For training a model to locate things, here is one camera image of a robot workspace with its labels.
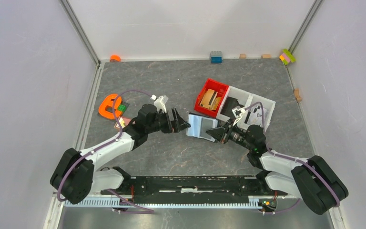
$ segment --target red container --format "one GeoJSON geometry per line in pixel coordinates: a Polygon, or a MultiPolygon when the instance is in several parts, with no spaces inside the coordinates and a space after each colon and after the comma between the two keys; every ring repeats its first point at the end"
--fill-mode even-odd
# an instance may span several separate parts
{"type": "Polygon", "coordinates": [[[218,111],[220,109],[222,100],[225,97],[226,91],[228,91],[228,87],[229,86],[226,85],[226,84],[223,84],[223,83],[220,83],[218,81],[215,81],[215,80],[212,80],[212,79],[208,78],[205,81],[204,87],[201,89],[201,92],[197,97],[196,104],[194,105],[194,109],[196,111],[198,111],[200,113],[203,113],[205,115],[208,115],[212,118],[216,118],[217,114],[218,114],[218,111]],[[201,103],[201,100],[203,99],[204,93],[208,89],[212,89],[212,90],[216,91],[217,92],[217,97],[221,97],[221,100],[220,100],[220,102],[217,106],[217,109],[215,111],[212,111],[212,110],[209,110],[209,109],[206,109],[206,108],[200,106],[200,103],[201,103]]]}

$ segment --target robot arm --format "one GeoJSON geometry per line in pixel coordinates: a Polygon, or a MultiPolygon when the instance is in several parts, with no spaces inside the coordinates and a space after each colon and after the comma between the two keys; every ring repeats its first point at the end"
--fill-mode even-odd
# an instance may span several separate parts
{"type": "Polygon", "coordinates": [[[173,120],[170,120],[166,102],[167,97],[163,95],[154,105],[144,104],[137,117],[122,129],[121,136],[116,135],[80,152],[73,148],[65,151],[50,179],[51,185],[72,204],[79,203],[91,192],[117,189],[124,180],[121,172],[116,169],[97,171],[98,168],[142,145],[150,133],[177,133],[190,127],[175,108],[172,108],[173,120]]]}
{"type": "MultiPolygon", "coordinates": [[[[233,112],[240,119],[240,113],[233,112]]],[[[266,191],[280,190],[301,198],[319,215],[337,207],[338,202],[348,196],[345,185],[320,156],[297,158],[280,154],[268,148],[262,127],[251,125],[243,131],[235,126],[236,123],[237,119],[231,119],[223,126],[206,132],[223,144],[231,140],[249,149],[249,162],[262,170],[256,177],[266,191]]]]}

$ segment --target pink block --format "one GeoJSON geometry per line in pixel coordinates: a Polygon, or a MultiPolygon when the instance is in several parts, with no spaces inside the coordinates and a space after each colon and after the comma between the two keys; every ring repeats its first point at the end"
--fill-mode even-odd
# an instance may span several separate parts
{"type": "Polygon", "coordinates": [[[291,63],[290,58],[289,58],[285,53],[283,53],[283,54],[281,54],[281,55],[284,57],[284,59],[285,59],[288,63],[291,63]]]}

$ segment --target cardboard piece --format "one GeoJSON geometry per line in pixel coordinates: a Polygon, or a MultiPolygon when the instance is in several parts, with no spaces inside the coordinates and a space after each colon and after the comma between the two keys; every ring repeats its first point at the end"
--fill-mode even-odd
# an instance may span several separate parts
{"type": "Polygon", "coordinates": [[[218,104],[221,100],[221,97],[217,98],[217,92],[212,90],[212,89],[208,89],[203,96],[203,99],[200,102],[200,106],[209,109],[209,110],[216,110],[218,107],[218,104]]]}

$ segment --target wooden block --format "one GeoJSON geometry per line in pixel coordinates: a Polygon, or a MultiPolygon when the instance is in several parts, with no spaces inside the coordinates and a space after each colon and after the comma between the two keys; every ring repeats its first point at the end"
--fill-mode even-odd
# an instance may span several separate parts
{"type": "Polygon", "coordinates": [[[295,100],[299,103],[300,101],[302,101],[301,96],[299,95],[299,88],[295,88],[294,89],[294,96],[295,96],[295,100]]]}

